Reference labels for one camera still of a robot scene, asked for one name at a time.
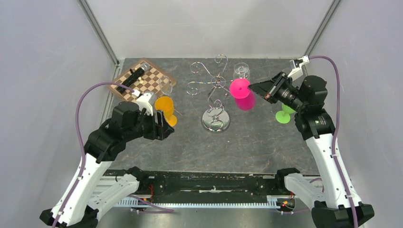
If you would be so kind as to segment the green plastic wine glass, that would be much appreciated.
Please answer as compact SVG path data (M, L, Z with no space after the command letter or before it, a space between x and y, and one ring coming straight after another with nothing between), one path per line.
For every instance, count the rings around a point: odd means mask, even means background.
M294 114L296 111L284 103L281 104L281 108L282 110L276 112L275 118L279 123L287 124L291 120L291 114Z

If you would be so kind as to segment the pink plastic wine glass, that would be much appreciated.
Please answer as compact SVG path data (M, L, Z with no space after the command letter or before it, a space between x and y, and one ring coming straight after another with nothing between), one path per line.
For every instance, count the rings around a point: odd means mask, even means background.
M250 81L245 78L235 79L230 85L230 94L240 110L248 111L255 106L255 96L249 89Z

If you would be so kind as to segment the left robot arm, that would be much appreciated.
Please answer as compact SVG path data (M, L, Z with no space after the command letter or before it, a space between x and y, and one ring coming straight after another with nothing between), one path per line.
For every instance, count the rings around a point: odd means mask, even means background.
M154 111L144 104L119 103L111 118L89 135L74 178L59 202L42 211L41 221L53 228L94 228L121 199L148 191L148 175L134 166L107 190L91 197L105 171L128 142L138 138L162 141L174 132L161 110Z

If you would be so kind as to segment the orange plastic wine glass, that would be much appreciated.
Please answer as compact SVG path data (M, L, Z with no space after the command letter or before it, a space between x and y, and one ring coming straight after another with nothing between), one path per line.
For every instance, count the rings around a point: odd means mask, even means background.
M173 100L168 96L159 97L155 103L154 107L157 111L162 111L167 123L171 127L175 127L177 124L177 117L174 113L174 103Z

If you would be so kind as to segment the chrome wire wine glass rack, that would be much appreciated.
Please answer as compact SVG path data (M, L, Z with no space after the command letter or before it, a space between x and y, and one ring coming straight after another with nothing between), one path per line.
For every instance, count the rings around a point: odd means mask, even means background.
M210 81L188 82L185 90L187 94L195 96L199 93L197 85L211 85L211 90L207 94L208 109L201 116L201 125L206 131L219 134L225 132L230 126L230 115L224 102L230 96L229 86L232 80L227 80L223 76L229 63L229 58L224 54L220 54L214 58L214 61L218 65L224 62L222 70L216 74L211 73L202 62L193 62L190 65L190 71L193 74L197 74L204 70L210 76Z

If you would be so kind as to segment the clear round wine glass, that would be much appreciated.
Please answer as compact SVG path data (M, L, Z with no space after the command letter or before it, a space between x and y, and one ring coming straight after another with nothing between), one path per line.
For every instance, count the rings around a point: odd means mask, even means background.
M160 87L160 90L161 90L163 96L168 96L173 100L173 98L172 98L173 83L172 83L171 79L168 76L161 76L158 80L158 84L159 84L159 87Z

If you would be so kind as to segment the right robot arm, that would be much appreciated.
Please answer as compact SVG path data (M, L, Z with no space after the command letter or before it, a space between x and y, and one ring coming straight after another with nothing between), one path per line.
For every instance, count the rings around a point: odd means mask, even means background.
M281 102L295 111L295 125L312 152L323 190L318 190L295 168L277 171L277 192L294 193L310 210L318 228L357 228L374 217L372 205L362 202L344 166L337 129L324 109L326 81L306 76L300 87L286 73L249 85L249 90L269 103Z

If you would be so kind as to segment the clear tumbler wine glass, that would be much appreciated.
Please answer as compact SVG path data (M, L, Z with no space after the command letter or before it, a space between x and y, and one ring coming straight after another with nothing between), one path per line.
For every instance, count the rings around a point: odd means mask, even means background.
M249 65L244 62L237 63L234 66L233 78L234 79L245 78L245 79L249 80L249 78L250 78Z

